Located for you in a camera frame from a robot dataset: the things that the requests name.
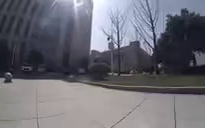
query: curb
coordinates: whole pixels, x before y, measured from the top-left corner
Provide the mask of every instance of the curb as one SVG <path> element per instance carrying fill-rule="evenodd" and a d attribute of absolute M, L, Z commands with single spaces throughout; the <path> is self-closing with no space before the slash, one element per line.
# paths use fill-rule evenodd
<path fill-rule="evenodd" d="M 205 86 L 185 86 L 185 87 L 161 87 L 161 86 L 126 86 L 113 85 L 97 82 L 89 82 L 79 80 L 80 83 L 99 86 L 109 89 L 117 89 L 124 91 L 149 92 L 149 93 L 175 93 L 175 94 L 205 94 Z"/>

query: road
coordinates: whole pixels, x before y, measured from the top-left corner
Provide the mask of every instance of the road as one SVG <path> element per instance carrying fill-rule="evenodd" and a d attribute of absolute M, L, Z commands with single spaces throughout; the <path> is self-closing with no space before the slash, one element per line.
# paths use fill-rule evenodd
<path fill-rule="evenodd" d="M 0 80 L 0 128 L 205 128 L 205 95 Z"/>

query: building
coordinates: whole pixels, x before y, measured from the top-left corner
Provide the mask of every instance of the building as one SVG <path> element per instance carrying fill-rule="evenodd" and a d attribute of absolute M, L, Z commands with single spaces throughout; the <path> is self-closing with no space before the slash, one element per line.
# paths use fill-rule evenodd
<path fill-rule="evenodd" d="M 140 48 L 140 43 L 138 41 L 131 42 L 128 46 L 121 47 L 121 72 L 129 73 L 130 70 L 136 69 L 142 71 L 151 67 L 151 56 Z M 98 52 L 91 51 L 91 65 L 98 60 L 103 63 L 111 64 L 111 54 L 112 51 Z M 113 70 L 118 71 L 118 50 L 113 50 Z"/>
<path fill-rule="evenodd" d="M 194 52 L 194 55 L 195 55 L 195 61 L 196 61 L 195 66 L 205 65 L 205 54 L 204 53 Z"/>
<path fill-rule="evenodd" d="M 92 10 L 92 0 L 0 0 L 0 43 L 8 48 L 7 63 L 25 63 L 34 49 L 54 70 L 81 67 L 90 52 Z"/>

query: white car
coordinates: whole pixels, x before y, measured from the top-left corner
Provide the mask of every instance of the white car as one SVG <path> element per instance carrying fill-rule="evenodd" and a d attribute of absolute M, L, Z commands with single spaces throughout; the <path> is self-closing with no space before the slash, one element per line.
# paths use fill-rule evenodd
<path fill-rule="evenodd" d="M 85 74 L 86 71 L 85 71 L 85 69 L 83 69 L 83 68 L 78 68 L 78 73 L 79 73 L 79 74 Z"/>
<path fill-rule="evenodd" d="M 22 71 L 23 72 L 32 72 L 33 71 L 33 66 L 29 64 L 24 64 L 22 66 Z"/>

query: tall building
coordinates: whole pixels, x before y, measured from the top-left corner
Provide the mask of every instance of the tall building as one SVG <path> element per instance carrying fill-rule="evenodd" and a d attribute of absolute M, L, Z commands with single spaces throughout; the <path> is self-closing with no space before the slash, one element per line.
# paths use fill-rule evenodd
<path fill-rule="evenodd" d="M 8 48 L 7 63 L 25 63 L 37 50 L 54 70 L 81 67 L 90 52 L 92 10 L 92 0 L 0 0 L 0 45 Z"/>

